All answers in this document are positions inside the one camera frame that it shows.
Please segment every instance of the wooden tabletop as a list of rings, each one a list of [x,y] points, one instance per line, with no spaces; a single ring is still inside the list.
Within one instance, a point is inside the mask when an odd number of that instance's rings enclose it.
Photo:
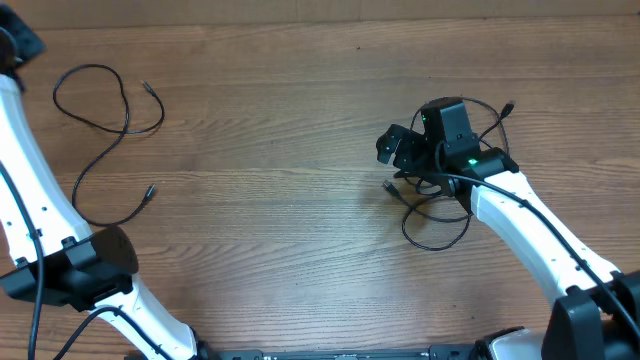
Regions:
[[[434,20],[42,31],[48,52],[22,71],[38,144],[70,195],[114,140],[53,105],[58,77],[82,63],[122,76],[132,127],[80,186],[80,209],[118,220],[151,183],[158,193],[123,226],[158,299],[219,349],[407,348],[471,342],[510,326],[545,328],[531,276],[473,220],[452,249],[402,236],[405,207],[381,187],[375,142],[425,101],[450,95],[496,108],[513,159],[578,237],[623,271],[640,264],[640,18]],[[115,79],[86,70],[59,94],[111,127],[124,121]],[[472,126],[492,122],[469,105]],[[501,144],[498,134],[490,141]],[[400,187],[409,192],[407,187]],[[455,201],[425,211],[462,214]],[[409,220],[443,245],[462,224]],[[0,272],[13,268],[0,242]],[[33,305],[0,297],[0,352],[26,357]],[[38,358],[85,314],[46,307]],[[132,347],[96,321],[69,359],[118,359]]]

